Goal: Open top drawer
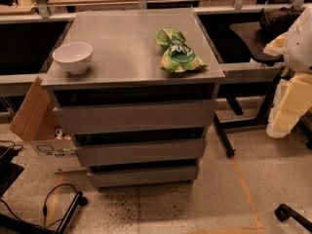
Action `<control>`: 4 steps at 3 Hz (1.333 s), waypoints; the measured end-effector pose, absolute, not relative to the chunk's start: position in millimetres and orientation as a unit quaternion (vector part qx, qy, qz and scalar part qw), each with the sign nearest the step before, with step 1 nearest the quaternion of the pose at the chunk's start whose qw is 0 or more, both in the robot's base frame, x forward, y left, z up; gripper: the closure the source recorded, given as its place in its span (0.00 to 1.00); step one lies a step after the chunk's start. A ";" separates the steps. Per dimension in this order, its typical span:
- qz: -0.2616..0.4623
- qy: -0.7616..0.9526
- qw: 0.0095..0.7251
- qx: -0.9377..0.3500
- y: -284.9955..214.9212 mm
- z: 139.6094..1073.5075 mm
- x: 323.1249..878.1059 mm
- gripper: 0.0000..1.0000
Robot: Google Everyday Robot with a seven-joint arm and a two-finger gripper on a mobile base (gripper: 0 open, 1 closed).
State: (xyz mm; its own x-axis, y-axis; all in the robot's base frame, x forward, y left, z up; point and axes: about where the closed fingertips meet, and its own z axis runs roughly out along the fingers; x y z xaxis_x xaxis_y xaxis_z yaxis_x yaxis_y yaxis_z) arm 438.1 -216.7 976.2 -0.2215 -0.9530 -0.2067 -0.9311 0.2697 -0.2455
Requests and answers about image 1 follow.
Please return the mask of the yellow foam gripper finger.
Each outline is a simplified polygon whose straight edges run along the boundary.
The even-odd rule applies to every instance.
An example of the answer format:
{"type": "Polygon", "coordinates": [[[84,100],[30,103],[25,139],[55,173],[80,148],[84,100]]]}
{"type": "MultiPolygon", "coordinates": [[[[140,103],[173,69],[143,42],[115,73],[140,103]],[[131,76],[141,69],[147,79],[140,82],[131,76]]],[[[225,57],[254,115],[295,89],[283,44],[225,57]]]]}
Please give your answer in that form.
{"type": "Polygon", "coordinates": [[[311,74],[297,73],[290,80],[281,79],[269,113],[267,134],[274,138],[285,137],[311,108],[311,74]]]}

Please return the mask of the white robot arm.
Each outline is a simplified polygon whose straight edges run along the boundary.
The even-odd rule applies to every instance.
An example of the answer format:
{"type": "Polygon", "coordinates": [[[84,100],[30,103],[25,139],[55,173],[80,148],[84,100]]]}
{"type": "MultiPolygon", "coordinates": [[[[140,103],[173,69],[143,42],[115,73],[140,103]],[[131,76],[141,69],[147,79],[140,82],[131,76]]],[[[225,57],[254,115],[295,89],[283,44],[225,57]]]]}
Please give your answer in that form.
{"type": "Polygon", "coordinates": [[[287,32],[282,33],[263,52],[281,54],[287,69],[295,72],[277,85],[266,132],[270,137],[288,135],[301,116],[312,108],[312,7],[308,6],[287,32]]]}

